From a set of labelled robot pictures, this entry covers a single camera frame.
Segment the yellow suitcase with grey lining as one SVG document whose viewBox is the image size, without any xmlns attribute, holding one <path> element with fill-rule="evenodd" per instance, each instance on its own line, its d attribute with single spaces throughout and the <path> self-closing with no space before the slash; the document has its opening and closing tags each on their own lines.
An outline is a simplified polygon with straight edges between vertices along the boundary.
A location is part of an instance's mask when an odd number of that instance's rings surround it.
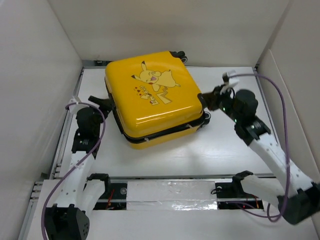
<svg viewBox="0 0 320 240">
<path fill-rule="evenodd" d="M 132 148 L 193 134 L 210 122 L 187 60 L 184 51 L 162 51 L 107 64 L 104 80 L 113 115 Z"/>
</svg>

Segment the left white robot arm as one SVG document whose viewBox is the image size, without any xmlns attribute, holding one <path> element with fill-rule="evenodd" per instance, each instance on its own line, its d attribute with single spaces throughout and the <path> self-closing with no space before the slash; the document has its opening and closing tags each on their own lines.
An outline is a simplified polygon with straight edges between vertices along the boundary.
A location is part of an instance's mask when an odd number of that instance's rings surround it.
<svg viewBox="0 0 320 240">
<path fill-rule="evenodd" d="M 41 212 L 45 240 L 85 240 L 89 215 L 99 198 L 111 194 L 108 174 L 89 174 L 106 131 L 106 118 L 115 108 L 113 100 L 94 96 L 89 102 L 73 97 L 65 107 L 75 115 L 75 130 L 68 172 L 46 198 Z"/>
</svg>

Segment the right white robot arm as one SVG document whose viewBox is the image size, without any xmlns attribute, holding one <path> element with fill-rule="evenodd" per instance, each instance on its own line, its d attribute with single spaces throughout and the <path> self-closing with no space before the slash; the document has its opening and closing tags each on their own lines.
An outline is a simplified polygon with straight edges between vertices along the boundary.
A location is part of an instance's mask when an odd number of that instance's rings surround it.
<svg viewBox="0 0 320 240">
<path fill-rule="evenodd" d="M 278 208 L 289 224 L 297 225 L 320 211 L 320 184 L 303 173 L 286 155 L 268 126 L 256 115 L 258 101 L 247 89 L 234 91 L 217 86 L 200 93 L 200 102 L 210 111 L 221 110 L 234 121 L 236 135 L 268 166 L 280 185 L 272 185 L 250 171 L 232 178 L 237 197 L 252 194 Z"/>
</svg>

